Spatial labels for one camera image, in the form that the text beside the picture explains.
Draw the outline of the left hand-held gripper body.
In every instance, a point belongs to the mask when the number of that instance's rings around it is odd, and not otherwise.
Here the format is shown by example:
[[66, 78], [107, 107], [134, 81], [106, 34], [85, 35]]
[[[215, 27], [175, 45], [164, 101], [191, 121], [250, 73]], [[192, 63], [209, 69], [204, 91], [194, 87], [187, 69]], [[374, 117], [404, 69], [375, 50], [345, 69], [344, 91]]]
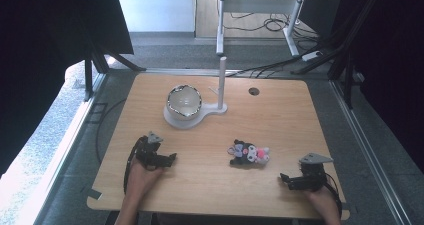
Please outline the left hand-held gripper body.
[[163, 160], [157, 154], [161, 142], [163, 141], [158, 135], [150, 131], [148, 135], [140, 137], [136, 142], [136, 158], [146, 169], [156, 169], [163, 167]]

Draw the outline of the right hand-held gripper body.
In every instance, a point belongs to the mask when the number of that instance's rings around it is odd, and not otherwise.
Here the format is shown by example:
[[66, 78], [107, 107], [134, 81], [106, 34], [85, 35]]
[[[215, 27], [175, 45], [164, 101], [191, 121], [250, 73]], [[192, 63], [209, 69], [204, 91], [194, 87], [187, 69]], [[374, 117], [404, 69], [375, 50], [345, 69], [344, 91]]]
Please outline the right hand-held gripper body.
[[324, 163], [332, 163], [331, 157], [317, 153], [308, 153], [300, 160], [300, 170], [303, 174], [302, 190], [316, 191], [327, 183]]

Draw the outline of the person's left hand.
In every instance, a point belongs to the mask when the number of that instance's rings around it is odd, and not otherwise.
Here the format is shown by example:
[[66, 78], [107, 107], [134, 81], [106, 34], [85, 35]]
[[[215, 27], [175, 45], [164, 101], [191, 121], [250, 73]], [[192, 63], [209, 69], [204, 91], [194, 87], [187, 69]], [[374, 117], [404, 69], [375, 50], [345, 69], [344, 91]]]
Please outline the person's left hand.
[[163, 172], [162, 168], [147, 170], [140, 161], [133, 159], [130, 163], [125, 197], [140, 201], [154, 186]]

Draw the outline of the person's right hand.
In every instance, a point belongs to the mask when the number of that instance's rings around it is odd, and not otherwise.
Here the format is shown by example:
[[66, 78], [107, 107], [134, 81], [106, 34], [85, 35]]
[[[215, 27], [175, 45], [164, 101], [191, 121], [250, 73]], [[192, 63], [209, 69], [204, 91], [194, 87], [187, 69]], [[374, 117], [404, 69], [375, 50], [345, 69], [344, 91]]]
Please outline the person's right hand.
[[303, 194], [322, 217], [338, 216], [336, 201], [325, 186], [317, 191], [304, 191]]

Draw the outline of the black and pink plush toy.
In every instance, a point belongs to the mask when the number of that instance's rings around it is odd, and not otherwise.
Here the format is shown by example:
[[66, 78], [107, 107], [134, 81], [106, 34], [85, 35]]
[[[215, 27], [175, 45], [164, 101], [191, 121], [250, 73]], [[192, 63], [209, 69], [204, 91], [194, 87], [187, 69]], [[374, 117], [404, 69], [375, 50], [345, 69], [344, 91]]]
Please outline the black and pink plush toy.
[[232, 155], [231, 165], [266, 165], [270, 160], [270, 149], [268, 147], [257, 147], [252, 143], [241, 140], [234, 140], [234, 144], [227, 149], [227, 153]]

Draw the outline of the metal bowl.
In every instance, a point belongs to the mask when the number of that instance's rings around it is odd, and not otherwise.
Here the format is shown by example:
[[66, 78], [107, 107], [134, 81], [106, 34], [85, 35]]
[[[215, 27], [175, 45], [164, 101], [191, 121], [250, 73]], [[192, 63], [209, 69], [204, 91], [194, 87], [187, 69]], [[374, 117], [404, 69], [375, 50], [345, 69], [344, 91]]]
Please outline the metal bowl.
[[174, 87], [167, 96], [166, 110], [176, 120], [193, 120], [199, 115], [201, 107], [200, 92], [188, 84]]

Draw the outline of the white stand with pole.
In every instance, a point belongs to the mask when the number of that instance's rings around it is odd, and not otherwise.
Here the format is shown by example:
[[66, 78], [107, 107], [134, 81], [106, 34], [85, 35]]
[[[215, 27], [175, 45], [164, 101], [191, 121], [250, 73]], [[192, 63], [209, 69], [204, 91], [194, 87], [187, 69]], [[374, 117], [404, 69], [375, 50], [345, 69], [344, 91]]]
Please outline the white stand with pole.
[[174, 119], [170, 113], [166, 110], [166, 105], [163, 109], [163, 116], [165, 121], [177, 128], [177, 129], [191, 129], [202, 122], [202, 120], [209, 115], [221, 115], [224, 114], [228, 106], [224, 103], [224, 88], [225, 88], [225, 74], [226, 74], [226, 57], [220, 58], [220, 67], [219, 67], [219, 79], [218, 79], [218, 88], [215, 90], [217, 94], [216, 103], [206, 103], [202, 98], [202, 107], [200, 113], [193, 120], [180, 121]]

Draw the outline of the black metal stand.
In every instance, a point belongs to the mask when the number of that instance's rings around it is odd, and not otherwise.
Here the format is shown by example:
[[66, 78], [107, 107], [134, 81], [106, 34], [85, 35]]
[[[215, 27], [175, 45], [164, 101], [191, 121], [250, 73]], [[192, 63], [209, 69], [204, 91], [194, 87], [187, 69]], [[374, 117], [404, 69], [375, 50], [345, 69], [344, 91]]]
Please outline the black metal stand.
[[106, 74], [109, 71], [109, 65], [106, 61], [105, 56], [109, 55], [112, 58], [116, 59], [118, 62], [126, 66], [127, 68], [144, 72], [146, 68], [142, 68], [128, 59], [124, 58], [122, 55], [106, 49], [103, 46], [95, 45], [94, 43], [89, 43], [86, 48], [86, 55], [84, 60], [84, 70], [85, 70], [85, 97], [84, 101], [87, 102], [90, 100], [94, 94], [93, 88], [93, 78], [92, 72], [93, 69], [96, 69], [100, 74]]
[[327, 55], [322, 56], [310, 65], [299, 70], [292, 71], [294, 75], [303, 75], [313, 69], [323, 65], [330, 60], [333, 64], [327, 72], [330, 81], [337, 80], [342, 74], [345, 74], [343, 87], [343, 100], [349, 109], [352, 108], [351, 88], [353, 85], [353, 65], [351, 64], [351, 45], [358, 34], [368, 14], [366, 5], [360, 5], [349, 16], [342, 27], [330, 37], [330, 42], [338, 43], [338, 46]]

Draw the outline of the white power strip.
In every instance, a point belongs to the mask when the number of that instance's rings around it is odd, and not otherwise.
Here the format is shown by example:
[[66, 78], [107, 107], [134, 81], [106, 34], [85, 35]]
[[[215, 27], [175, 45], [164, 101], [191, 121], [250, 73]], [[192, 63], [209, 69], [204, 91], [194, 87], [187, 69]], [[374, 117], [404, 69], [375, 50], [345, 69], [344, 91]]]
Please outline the white power strip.
[[316, 59], [316, 58], [318, 58], [322, 55], [323, 55], [323, 53], [321, 51], [313, 51], [313, 52], [310, 52], [310, 53], [303, 55], [302, 61], [307, 62], [309, 60]]

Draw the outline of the black curtain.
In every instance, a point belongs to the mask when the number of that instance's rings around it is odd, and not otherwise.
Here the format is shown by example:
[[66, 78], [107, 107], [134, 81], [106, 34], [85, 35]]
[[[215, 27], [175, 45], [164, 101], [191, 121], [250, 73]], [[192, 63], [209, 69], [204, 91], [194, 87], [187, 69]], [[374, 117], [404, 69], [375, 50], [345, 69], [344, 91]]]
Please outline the black curtain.
[[[361, 0], [341, 0], [341, 24]], [[424, 173], [424, 0], [376, 0], [351, 47], [361, 91]]]
[[31, 137], [68, 67], [131, 54], [119, 0], [0, 0], [0, 176]]

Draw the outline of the metal floor rail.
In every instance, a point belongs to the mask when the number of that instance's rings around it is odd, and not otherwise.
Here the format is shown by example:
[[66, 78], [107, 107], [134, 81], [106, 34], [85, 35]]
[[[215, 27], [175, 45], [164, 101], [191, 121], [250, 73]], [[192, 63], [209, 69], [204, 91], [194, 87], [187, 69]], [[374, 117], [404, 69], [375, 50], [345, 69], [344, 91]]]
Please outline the metal floor rail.
[[43, 217], [43, 209], [91, 109], [94, 96], [87, 98], [85, 89], [96, 92], [104, 78], [103, 74], [89, 75], [87, 79], [92, 79], [89, 85], [84, 75], [67, 73], [65, 84], [31, 137], [28, 145], [34, 146], [31, 152], [34, 170], [40, 175], [22, 211], [22, 217], [27, 215], [30, 225], [36, 225]]
[[338, 104], [349, 124], [349, 127], [361, 149], [361, 152], [376, 180], [378, 188], [394, 217], [397, 225], [412, 225], [409, 215], [407, 214], [397, 192], [395, 191], [390, 179], [383, 169], [379, 159], [377, 158], [368, 137], [359, 123], [354, 111], [347, 105], [344, 100], [344, 93], [341, 86], [334, 81], [329, 82]]

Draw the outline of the white metal desk frame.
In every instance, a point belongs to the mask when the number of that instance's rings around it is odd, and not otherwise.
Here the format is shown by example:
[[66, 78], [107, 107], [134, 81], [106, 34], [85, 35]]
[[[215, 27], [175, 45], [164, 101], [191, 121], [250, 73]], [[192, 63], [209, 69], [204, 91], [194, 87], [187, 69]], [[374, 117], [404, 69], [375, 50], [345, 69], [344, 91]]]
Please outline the white metal desk frame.
[[218, 27], [216, 35], [216, 54], [224, 54], [224, 14], [225, 13], [259, 13], [286, 14], [289, 25], [283, 29], [286, 43], [293, 57], [300, 54], [293, 39], [295, 22], [298, 19], [304, 0], [217, 0]]

